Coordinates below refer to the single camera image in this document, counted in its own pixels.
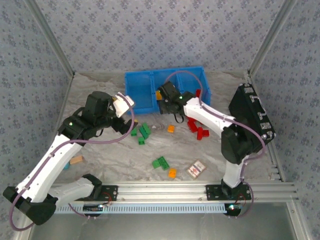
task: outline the gray marble floor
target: gray marble floor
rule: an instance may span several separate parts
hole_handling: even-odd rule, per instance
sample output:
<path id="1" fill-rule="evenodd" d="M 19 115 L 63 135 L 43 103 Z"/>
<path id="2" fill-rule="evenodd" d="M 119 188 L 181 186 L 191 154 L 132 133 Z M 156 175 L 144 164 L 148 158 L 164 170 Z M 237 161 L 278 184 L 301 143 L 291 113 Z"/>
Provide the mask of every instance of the gray marble floor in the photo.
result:
<path id="1" fill-rule="evenodd" d="M 245 82 L 236 74 L 224 72 L 206 72 L 212 92 L 211 106 L 229 114 L 228 105 L 238 85 Z M 70 116 L 76 109 L 84 106 L 92 91 L 105 91 L 110 95 L 124 93 L 124 73 L 77 73 L 73 80 L 63 117 Z M 153 169 L 152 161 L 164 156 L 171 168 L 177 169 L 172 181 L 191 180 L 186 169 L 200 159 L 207 169 L 197 180 L 219 181 L 225 172 L 226 160 L 221 154 L 221 140 L 210 132 L 210 137 L 197 140 L 187 123 L 178 124 L 172 115 L 137 115 L 139 123 L 147 123 L 151 135 L 145 145 L 138 145 L 136 137 L 128 136 L 118 143 L 108 145 L 87 144 L 78 153 L 85 162 L 71 165 L 58 177 L 58 181 L 73 181 L 86 173 L 91 173 L 104 182 L 110 181 L 163 181 L 168 178 L 168 170 Z M 168 133 L 168 125 L 175 125 L 175 132 Z M 105 129 L 97 141 L 120 137 L 111 128 Z M 267 155 L 249 164 L 245 169 L 247 180 L 268 180 L 271 173 L 271 161 Z"/>

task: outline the blue bin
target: blue bin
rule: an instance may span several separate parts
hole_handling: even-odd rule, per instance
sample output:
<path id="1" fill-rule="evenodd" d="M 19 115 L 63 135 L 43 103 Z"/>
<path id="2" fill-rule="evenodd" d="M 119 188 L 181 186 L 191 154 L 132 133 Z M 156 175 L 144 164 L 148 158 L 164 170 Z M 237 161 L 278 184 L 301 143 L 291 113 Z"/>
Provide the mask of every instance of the blue bin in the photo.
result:
<path id="1" fill-rule="evenodd" d="M 202 101 L 210 105 L 211 92 L 208 81 L 202 66 L 167 68 L 146 71 L 126 72 L 124 75 L 125 94 L 129 95 L 135 102 L 133 108 L 135 114 L 159 113 L 156 99 L 156 91 L 165 83 L 166 78 L 176 71 L 189 71 L 195 74 L 202 83 Z M 191 92 L 196 94 L 200 89 L 198 81 L 185 72 L 177 73 L 170 78 L 170 81 L 180 93 Z"/>

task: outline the red lego brick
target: red lego brick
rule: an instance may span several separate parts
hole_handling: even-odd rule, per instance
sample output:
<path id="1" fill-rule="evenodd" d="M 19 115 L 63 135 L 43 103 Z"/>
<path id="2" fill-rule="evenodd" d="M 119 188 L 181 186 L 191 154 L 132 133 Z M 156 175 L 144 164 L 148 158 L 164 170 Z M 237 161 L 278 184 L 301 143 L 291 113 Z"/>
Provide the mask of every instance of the red lego brick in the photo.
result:
<path id="1" fill-rule="evenodd" d="M 196 131 L 198 131 L 198 128 L 197 128 L 197 126 L 196 126 L 194 121 L 188 121 L 187 124 L 188 124 L 188 126 L 189 126 L 189 128 L 190 128 L 192 133 L 195 133 Z"/>
<path id="2" fill-rule="evenodd" d="M 195 122 L 195 121 L 196 121 L 196 120 L 195 120 L 194 118 L 192 118 L 192 117 L 188 117 L 188 116 L 187 116 L 187 118 L 188 118 L 189 122 Z"/>
<path id="3" fill-rule="evenodd" d="M 197 134 L 197 136 L 196 136 L 196 139 L 197 140 L 201 140 L 202 139 L 202 137 L 203 137 L 203 128 L 202 127 L 198 127 L 198 134 Z"/>
<path id="4" fill-rule="evenodd" d="M 195 90 L 195 95 L 196 95 L 197 97 L 200 97 L 200 93 L 201 93 L 201 89 Z"/>
<path id="5" fill-rule="evenodd" d="M 209 130 L 203 130 L 202 135 L 203 135 L 204 137 L 209 137 L 209 136 L 210 136 Z"/>

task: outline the lego brick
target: lego brick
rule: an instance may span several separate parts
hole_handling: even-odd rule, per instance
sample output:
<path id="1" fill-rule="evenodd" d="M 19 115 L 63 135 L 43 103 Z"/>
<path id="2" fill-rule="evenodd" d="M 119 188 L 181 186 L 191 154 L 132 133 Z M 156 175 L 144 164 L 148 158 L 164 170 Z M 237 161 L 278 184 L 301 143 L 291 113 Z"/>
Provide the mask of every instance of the lego brick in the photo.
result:
<path id="1" fill-rule="evenodd" d="M 168 126 L 168 133 L 174 133 L 175 132 L 175 126 L 173 126 L 173 125 L 169 125 Z"/>
<path id="2" fill-rule="evenodd" d="M 156 98 L 156 100 L 162 100 L 162 96 L 159 91 L 155 92 L 155 98 Z"/>
<path id="3" fill-rule="evenodd" d="M 172 179 L 175 179 L 176 176 L 177 176 L 177 169 L 175 169 L 175 168 L 170 168 L 168 177 L 169 177 L 169 178 L 172 178 Z"/>
<path id="4" fill-rule="evenodd" d="M 167 161 L 165 160 L 165 158 L 163 156 L 159 157 L 157 160 L 159 161 L 163 170 L 167 170 L 170 168 L 169 164 L 167 163 Z"/>
<path id="5" fill-rule="evenodd" d="M 201 89 L 195 90 L 195 95 L 196 95 L 197 97 L 200 97 L 200 93 L 201 93 Z"/>
<path id="6" fill-rule="evenodd" d="M 144 139 L 147 139 L 147 138 L 149 137 L 149 135 L 147 134 L 147 132 L 146 132 L 146 130 L 144 129 L 143 126 L 141 126 L 141 127 L 139 128 L 139 131 L 140 131 L 140 133 L 142 134 L 142 136 L 143 136 Z"/>
<path id="7" fill-rule="evenodd" d="M 152 166 L 153 166 L 154 169 L 160 167 L 161 165 L 160 165 L 159 160 L 158 160 L 158 159 L 157 159 L 157 160 L 154 160 L 154 161 L 152 162 Z"/>
<path id="8" fill-rule="evenodd" d="M 131 136 L 132 136 L 132 137 L 135 137 L 135 136 L 137 136 L 137 134 L 138 134 L 138 130 L 137 130 L 137 127 L 135 127 L 135 128 L 132 129 L 132 131 L 131 131 Z"/>
<path id="9" fill-rule="evenodd" d="M 70 159 L 69 163 L 72 165 L 72 164 L 82 163 L 83 161 L 84 161 L 84 157 L 83 156 L 75 156 L 75 157 Z"/>
<path id="10" fill-rule="evenodd" d="M 202 162 L 197 160 L 187 169 L 187 173 L 190 174 L 193 179 L 196 179 L 206 168 Z"/>
<path id="11" fill-rule="evenodd" d="M 139 145 L 145 145 L 145 139 L 143 136 L 138 138 Z"/>
<path id="12" fill-rule="evenodd" d="M 203 131 L 202 131 L 202 136 L 204 136 L 204 137 L 209 137 L 209 136 L 210 136 L 209 130 L 208 130 L 208 129 L 203 130 Z"/>
<path id="13" fill-rule="evenodd" d="M 202 137 L 203 137 L 203 128 L 202 127 L 198 127 L 198 133 L 197 133 L 197 135 L 196 135 L 196 139 L 197 140 L 201 140 L 202 139 Z"/>
<path id="14" fill-rule="evenodd" d="M 188 116 L 187 116 L 187 118 L 188 118 L 188 121 L 189 121 L 189 122 L 195 122 L 195 121 L 196 121 L 196 120 L 195 120 L 194 118 L 192 118 L 192 117 L 188 117 Z"/>
<path id="15" fill-rule="evenodd" d="M 194 121 L 188 121 L 187 124 L 188 124 L 189 129 L 191 130 L 192 133 L 195 133 L 196 131 L 198 131 L 198 128 L 197 128 Z"/>
<path id="16" fill-rule="evenodd" d="M 145 132 L 150 135 L 151 134 L 151 131 L 150 131 L 150 128 L 148 127 L 148 125 L 144 122 L 142 123 L 142 127 L 144 128 Z"/>
<path id="17" fill-rule="evenodd" d="M 68 162 L 68 163 L 64 166 L 63 170 L 67 170 L 69 167 L 70 167 L 70 162 Z"/>

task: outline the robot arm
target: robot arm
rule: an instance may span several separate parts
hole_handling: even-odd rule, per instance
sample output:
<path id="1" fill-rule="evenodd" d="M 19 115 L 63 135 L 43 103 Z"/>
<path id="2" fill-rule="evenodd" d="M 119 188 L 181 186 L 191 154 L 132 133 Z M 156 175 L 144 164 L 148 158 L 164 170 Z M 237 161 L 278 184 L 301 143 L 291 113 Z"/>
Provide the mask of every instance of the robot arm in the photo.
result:
<path id="1" fill-rule="evenodd" d="M 125 98 L 131 106 L 134 105 L 129 96 Z M 68 143 L 53 156 L 51 153 L 66 141 L 89 140 L 92 137 L 98 137 L 97 131 L 101 131 L 101 135 L 104 128 L 112 127 L 116 132 L 125 134 L 130 128 L 131 120 L 125 123 L 122 115 L 128 109 L 129 106 L 121 97 L 113 98 L 105 92 L 94 91 L 87 97 L 85 107 L 79 108 L 63 121 L 49 150 L 32 172 L 17 187 L 7 187 L 3 192 L 4 197 L 13 202 L 17 195 L 25 190 L 15 206 L 36 225 L 45 223 L 56 208 L 67 203 L 80 198 L 91 197 L 93 200 L 97 198 L 102 182 L 91 174 L 86 174 L 79 180 L 62 187 L 51 188 L 65 165 L 85 143 Z M 51 157 L 50 160 L 36 175 L 37 170 L 48 157 Z M 26 189 L 25 186 L 31 178 L 34 180 Z"/>
<path id="2" fill-rule="evenodd" d="M 201 103 L 206 109 L 222 116 L 222 119 L 210 114 L 200 105 L 198 97 L 190 92 L 180 92 L 170 82 L 159 87 L 163 100 L 158 101 L 161 114 L 180 114 L 193 118 L 221 138 L 221 152 L 227 160 L 226 169 L 221 181 L 223 193 L 232 198 L 236 188 L 241 183 L 241 170 L 244 160 L 252 153 L 262 149 L 261 142 L 250 131 L 226 120 L 242 123 L 257 132 L 267 144 L 275 137 L 275 131 L 270 124 L 253 86 L 241 84 L 230 105 L 232 116 L 225 115 L 212 107 Z"/>

